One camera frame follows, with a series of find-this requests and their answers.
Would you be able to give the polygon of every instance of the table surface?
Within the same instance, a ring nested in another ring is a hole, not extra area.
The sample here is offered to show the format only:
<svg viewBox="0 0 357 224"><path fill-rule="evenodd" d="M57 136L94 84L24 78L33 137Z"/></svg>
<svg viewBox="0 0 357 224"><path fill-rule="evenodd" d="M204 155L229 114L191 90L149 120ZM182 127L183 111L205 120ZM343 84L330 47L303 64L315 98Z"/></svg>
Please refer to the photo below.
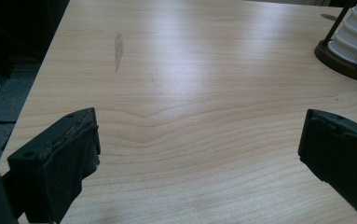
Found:
<svg viewBox="0 0 357 224"><path fill-rule="evenodd" d="M102 146L63 223L357 223L300 162L309 108L357 122L357 81L313 49L340 8L72 0L7 156L94 106Z"/></svg>

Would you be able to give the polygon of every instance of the floor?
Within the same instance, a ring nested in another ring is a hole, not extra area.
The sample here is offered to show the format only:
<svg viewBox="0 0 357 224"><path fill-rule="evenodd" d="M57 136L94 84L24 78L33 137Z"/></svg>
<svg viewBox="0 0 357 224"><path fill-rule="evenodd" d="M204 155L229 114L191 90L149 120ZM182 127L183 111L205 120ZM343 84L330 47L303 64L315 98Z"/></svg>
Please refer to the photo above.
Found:
<svg viewBox="0 0 357 224"><path fill-rule="evenodd" d="M23 56L11 61L15 67L11 77L0 77L0 157L40 67L40 63Z"/></svg>

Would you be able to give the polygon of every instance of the light wood tabletop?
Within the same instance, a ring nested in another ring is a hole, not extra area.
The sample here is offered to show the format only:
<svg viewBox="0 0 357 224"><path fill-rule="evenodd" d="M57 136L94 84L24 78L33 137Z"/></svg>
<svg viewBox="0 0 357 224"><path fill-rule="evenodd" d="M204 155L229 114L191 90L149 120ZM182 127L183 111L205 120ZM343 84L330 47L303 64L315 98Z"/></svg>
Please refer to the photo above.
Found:
<svg viewBox="0 0 357 224"><path fill-rule="evenodd" d="M357 223L299 160L307 109L357 122L313 50L341 8L71 0L0 161L96 108L101 165L62 223Z"/></svg>

